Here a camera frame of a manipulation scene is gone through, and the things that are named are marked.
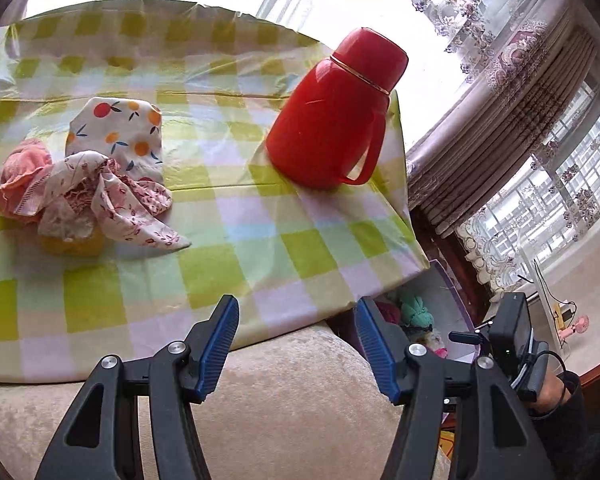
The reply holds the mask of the right hand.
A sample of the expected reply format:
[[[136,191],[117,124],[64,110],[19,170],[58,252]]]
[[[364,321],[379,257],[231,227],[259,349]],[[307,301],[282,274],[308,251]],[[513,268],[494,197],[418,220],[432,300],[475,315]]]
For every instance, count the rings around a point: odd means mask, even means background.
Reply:
[[[548,414],[564,405],[571,398],[571,393],[565,383],[550,370],[545,374],[541,391],[536,401],[527,404],[527,408],[538,414]]]

